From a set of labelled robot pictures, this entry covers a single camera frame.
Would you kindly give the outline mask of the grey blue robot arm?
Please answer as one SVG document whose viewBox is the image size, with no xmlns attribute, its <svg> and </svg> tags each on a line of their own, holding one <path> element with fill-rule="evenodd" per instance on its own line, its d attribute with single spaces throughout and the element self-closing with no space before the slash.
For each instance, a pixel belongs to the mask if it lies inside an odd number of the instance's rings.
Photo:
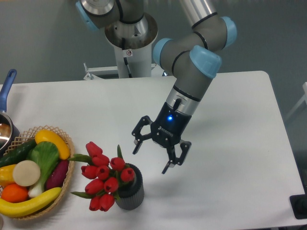
<svg viewBox="0 0 307 230">
<path fill-rule="evenodd" d="M 120 78 L 149 77 L 153 62 L 176 78 L 157 118 L 142 117 L 132 131 L 136 148 L 151 139 L 166 149 L 167 168 L 184 162 L 191 143 L 181 136 L 221 66 L 216 52 L 237 37 L 235 23 L 219 16 L 210 0 L 182 0 L 180 5 L 192 33 L 180 40 L 157 41 L 157 23 L 144 11 L 141 0 L 76 2 L 88 28 L 104 29 Z"/>
</svg>

